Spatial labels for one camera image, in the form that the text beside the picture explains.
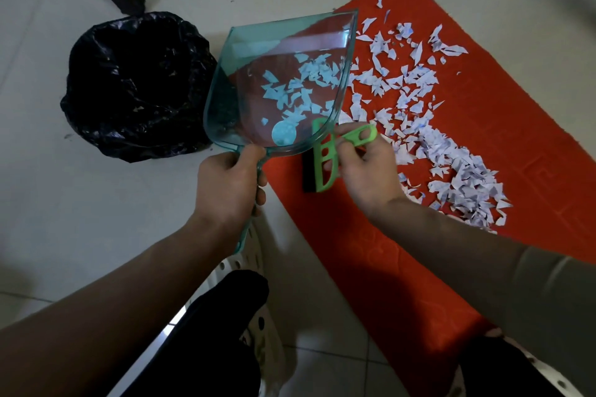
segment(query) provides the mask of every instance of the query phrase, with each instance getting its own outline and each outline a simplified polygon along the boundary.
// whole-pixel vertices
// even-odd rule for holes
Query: teal transparent dustpan
[[[357,23],[355,10],[233,27],[205,105],[209,139],[236,152],[261,145],[267,158],[323,140],[343,103]]]

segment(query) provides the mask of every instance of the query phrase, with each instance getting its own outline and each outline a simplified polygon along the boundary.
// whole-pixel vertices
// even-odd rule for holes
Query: gray sleeve
[[[596,395],[596,265],[527,248],[502,328],[585,396]]]

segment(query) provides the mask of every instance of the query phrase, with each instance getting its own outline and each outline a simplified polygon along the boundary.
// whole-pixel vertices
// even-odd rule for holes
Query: red carpet
[[[438,63],[437,108],[431,124],[479,154],[496,176],[514,207],[506,209],[500,235],[584,261],[596,262],[596,163],[517,85],[499,64],[433,0],[353,0],[339,10],[360,9],[359,22],[377,17],[382,29],[398,22],[413,23],[413,40],[426,41],[438,24],[447,44],[465,47],[468,55],[447,57]],[[379,30],[377,19],[367,34]],[[412,49],[396,44],[399,59],[379,56],[382,65],[399,75]],[[356,41],[354,56],[360,72],[372,65],[369,43]],[[429,56],[429,48],[422,59]],[[383,99],[369,87],[356,87],[365,108],[395,106],[397,91]],[[344,111],[349,113],[348,89]],[[428,163],[416,160],[400,167],[413,185],[430,181]],[[457,356],[466,341],[482,333],[488,323],[447,285],[413,260],[396,243],[375,229],[348,197],[343,182],[321,194],[302,192],[300,156],[270,160],[265,165],[269,182],[354,312],[414,396],[440,396],[448,390]],[[434,198],[427,197],[428,205]]]

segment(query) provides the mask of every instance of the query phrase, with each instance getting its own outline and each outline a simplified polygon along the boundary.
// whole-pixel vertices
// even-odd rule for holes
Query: black trash bag
[[[167,11],[95,25],[70,52],[60,107],[73,129],[127,162],[210,145],[203,109],[217,62],[197,28]]]

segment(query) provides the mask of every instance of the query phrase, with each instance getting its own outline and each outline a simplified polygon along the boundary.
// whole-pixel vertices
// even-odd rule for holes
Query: person's left hand
[[[234,252],[251,213],[259,214],[255,202],[265,203],[259,188],[267,184],[264,172],[257,182],[257,163],[264,156],[261,146],[246,145],[240,156],[225,152],[205,159],[198,168],[197,200],[187,228],[213,231],[224,257]]]

